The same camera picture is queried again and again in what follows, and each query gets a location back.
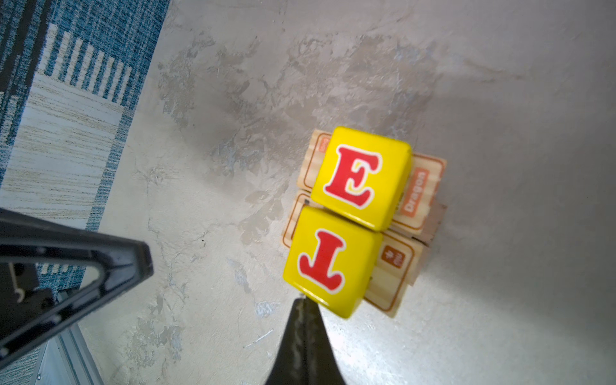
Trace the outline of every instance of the blue and white carpet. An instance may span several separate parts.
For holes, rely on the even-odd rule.
[[[169,0],[4,0],[0,207],[96,231]],[[54,292],[82,268],[38,267]],[[26,384],[36,352],[0,373]]]

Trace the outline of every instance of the yellow cube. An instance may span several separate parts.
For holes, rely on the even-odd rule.
[[[342,318],[362,301],[383,235],[324,209],[304,207],[283,278]]]
[[[374,231],[389,227],[413,167],[411,146],[350,128],[334,130],[311,198]]]

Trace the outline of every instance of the stained concrete floor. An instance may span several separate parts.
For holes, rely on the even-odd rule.
[[[349,384],[616,383],[616,9],[584,0],[172,1],[100,231],[155,276],[81,322],[108,384],[259,384],[297,292],[313,129],[449,161],[395,319],[323,311]]]

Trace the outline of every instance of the red letter with white outline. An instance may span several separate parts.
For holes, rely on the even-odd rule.
[[[318,229],[314,235],[318,239],[315,256],[311,258],[307,253],[299,255],[299,274],[328,293],[336,294],[344,286],[344,274],[331,270],[338,253],[346,249],[346,242],[338,234],[325,229]]]
[[[366,208],[375,197],[375,191],[365,186],[366,180],[368,174],[377,174],[383,168],[383,157],[346,144],[338,145],[336,153],[338,163],[323,192],[360,210]]]

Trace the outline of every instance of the yellow block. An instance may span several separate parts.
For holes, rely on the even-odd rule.
[[[283,278],[342,318],[362,301],[383,235],[324,209],[304,207]]]
[[[406,186],[412,155],[405,142],[338,127],[311,198],[369,229],[383,231]]]

